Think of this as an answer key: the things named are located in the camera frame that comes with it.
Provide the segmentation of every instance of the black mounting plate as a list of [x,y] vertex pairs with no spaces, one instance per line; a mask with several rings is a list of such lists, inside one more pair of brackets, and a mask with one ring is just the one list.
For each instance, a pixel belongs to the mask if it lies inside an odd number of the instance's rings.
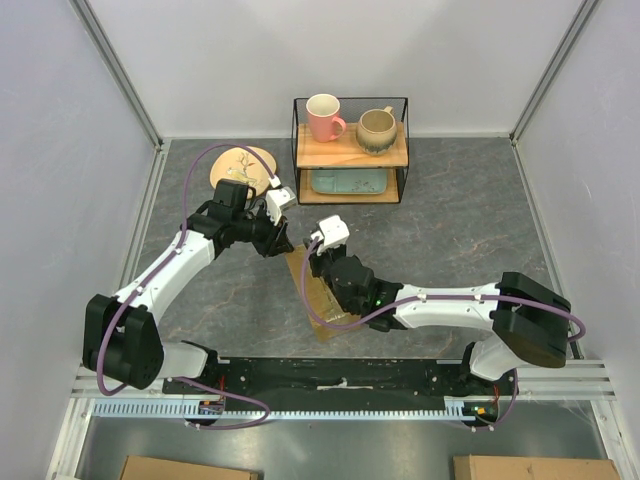
[[[445,396],[493,396],[493,384],[462,380],[460,363],[420,359],[331,359],[231,357],[209,354],[196,381],[267,403],[275,411],[403,411],[443,410]],[[439,381],[432,382],[436,376]],[[510,394],[507,375],[498,382]],[[339,384],[347,387],[329,388]],[[202,395],[181,382],[165,381],[166,394]],[[255,406],[228,398],[230,411]]]

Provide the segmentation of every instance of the wooden shelf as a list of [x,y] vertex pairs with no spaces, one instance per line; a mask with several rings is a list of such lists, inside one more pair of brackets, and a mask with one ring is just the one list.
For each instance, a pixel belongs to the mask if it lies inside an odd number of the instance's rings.
[[305,203],[398,203],[398,182],[396,171],[387,170],[387,189],[377,194],[326,194],[318,193],[311,187],[311,170],[300,171],[300,195],[298,201]]
[[409,165],[404,124],[398,122],[398,138],[391,149],[380,156],[368,155],[356,141],[355,123],[347,124],[347,131],[333,142],[316,142],[306,123],[298,126],[298,168],[372,168],[406,167]]

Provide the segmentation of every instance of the mug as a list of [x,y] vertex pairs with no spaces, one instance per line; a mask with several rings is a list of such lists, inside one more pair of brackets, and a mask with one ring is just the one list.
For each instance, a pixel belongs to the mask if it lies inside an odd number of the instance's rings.
[[395,143],[397,134],[398,125],[391,107],[364,112],[356,128],[358,145],[369,155],[386,153]]
[[[347,130],[347,124],[340,118],[340,101],[333,95],[319,93],[307,100],[307,116],[311,136],[317,142],[330,142]],[[341,128],[338,134],[335,124]]]

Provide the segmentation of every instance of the round wooden board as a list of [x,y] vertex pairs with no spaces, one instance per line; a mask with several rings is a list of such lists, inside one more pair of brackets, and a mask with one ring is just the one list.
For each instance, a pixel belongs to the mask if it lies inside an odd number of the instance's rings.
[[[258,147],[249,147],[260,155],[269,168],[275,173],[276,159],[266,150]],[[216,185],[222,178],[237,180],[246,183],[256,189],[258,195],[262,195],[269,187],[269,174],[254,155],[242,148],[231,148],[218,157],[211,167],[209,181],[211,186]]]

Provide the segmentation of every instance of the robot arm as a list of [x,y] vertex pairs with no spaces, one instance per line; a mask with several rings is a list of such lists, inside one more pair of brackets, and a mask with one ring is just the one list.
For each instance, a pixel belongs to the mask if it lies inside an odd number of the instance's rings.
[[[399,300],[417,297],[369,320],[369,327],[388,332],[425,326],[474,328],[487,332],[487,339],[472,343],[463,358],[463,368],[489,381],[523,364],[560,368],[566,363],[568,320],[536,308],[519,306],[517,299],[570,312],[567,300],[523,274],[507,272],[499,283],[469,288],[420,288],[376,278],[356,256],[347,256],[349,232],[339,217],[318,223],[306,240],[318,248],[310,258],[313,276],[330,288],[344,311],[370,315]],[[485,297],[514,297],[514,303],[482,300]]]
[[[156,378],[200,376],[207,351],[198,346],[162,343],[158,324],[175,297],[204,267],[235,242],[252,243],[263,257],[293,251],[286,234],[283,211],[294,201],[287,188],[267,192],[265,204],[256,212],[245,209],[251,187],[221,180],[212,200],[187,219],[184,242],[178,232],[169,247],[131,284],[113,297],[96,295],[87,305],[83,364],[96,370],[100,346],[108,325],[134,291],[117,323],[104,357],[104,373],[139,389]],[[144,283],[149,274],[159,269]]]

